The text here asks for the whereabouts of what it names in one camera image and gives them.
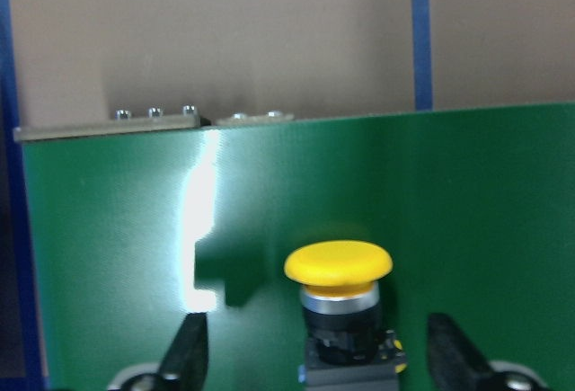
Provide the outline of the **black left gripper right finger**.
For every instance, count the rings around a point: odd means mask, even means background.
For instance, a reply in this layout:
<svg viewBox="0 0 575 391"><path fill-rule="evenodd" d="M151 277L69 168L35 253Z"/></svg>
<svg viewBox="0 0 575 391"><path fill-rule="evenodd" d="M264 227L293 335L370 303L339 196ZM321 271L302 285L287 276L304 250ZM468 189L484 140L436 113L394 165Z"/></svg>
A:
<svg viewBox="0 0 575 391"><path fill-rule="evenodd" d="M438 390L490 390L496 376L483 353L444 313L428 315L427 362Z"/></svg>

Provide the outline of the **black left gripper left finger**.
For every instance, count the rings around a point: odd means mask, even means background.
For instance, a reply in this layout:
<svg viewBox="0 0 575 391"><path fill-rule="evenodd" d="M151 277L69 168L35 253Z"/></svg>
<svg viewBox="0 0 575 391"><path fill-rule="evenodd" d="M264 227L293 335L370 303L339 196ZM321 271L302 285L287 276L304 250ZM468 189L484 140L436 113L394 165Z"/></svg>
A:
<svg viewBox="0 0 575 391"><path fill-rule="evenodd" d="M202 390L208 375L208 315L189 313L157 370L160 390Z"/></svg>

